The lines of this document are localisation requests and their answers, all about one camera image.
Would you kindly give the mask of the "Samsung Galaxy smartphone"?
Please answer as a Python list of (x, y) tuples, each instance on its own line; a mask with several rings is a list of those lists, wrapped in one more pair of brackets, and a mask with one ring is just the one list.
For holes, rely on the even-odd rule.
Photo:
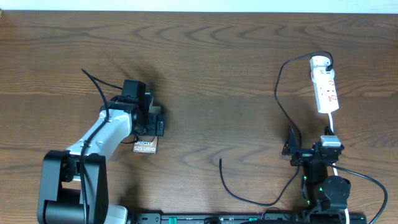
[(159, 138), (164, 136), (165, 129), (164, 115), (161, 112), (161, 106), (153, 106), (149, 109), (146, 131), (136, 135), (137, 139), (132, 147), (133, 152), (141, 154), (157, 153), (157, 143)]

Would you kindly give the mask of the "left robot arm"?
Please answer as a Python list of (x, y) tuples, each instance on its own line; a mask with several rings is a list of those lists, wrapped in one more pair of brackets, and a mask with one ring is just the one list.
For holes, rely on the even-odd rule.
[(125, 138), (144, 138), (150, 150), (164, 134), (161, 106), (149, 93), (122, 94), (104, 104), (95, 124), (64, 151), (49, 151), (42, 164), (37, 209), (39, 223), (133, 223), (135, 218), (108, 197), (106, 164)]

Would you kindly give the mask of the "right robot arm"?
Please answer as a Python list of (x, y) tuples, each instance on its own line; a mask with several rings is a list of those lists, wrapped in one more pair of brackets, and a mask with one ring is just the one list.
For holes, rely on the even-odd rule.
[(302, 148), (293, 127), (289, 126), (282, 155), (291, 157), (291, 166), (303, 167), (302, 187), (308, 202), (302, 212), (305, 222), (318, 221), (321, 214), (337, 217), (348, 207), (351, 182), (328, 173), (328, 166), (338, 161), (343, 149), (344, 145), (329, 127), (311, 148)]

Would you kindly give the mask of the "white USB charger adapter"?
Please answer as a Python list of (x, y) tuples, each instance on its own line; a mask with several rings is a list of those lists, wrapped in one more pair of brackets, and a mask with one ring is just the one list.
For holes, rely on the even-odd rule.
[(331, 65), (331, 60), (328, 57), (316, 55), (310, 59), (310, 68), (313, 70), (315, 67), (327, 67)]

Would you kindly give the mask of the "white power strip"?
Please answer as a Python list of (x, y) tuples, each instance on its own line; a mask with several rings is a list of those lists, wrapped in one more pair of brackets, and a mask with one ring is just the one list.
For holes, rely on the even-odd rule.
[(327, 114), (339, 109), (334, 77), (334, 70), (326, 71), (326, 67), (312, 69), (311, 78), (319, 113)]

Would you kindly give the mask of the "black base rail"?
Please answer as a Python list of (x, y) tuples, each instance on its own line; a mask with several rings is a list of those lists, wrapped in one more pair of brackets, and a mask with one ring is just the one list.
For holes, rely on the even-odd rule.
[(311, 215), (306, 222), (298, 215), (282, 213), (260, 214), (159, 214), (137, 213), (127, 223), (133, 224), (235, 224), (235, 223), (346, 223), (342, 215)]

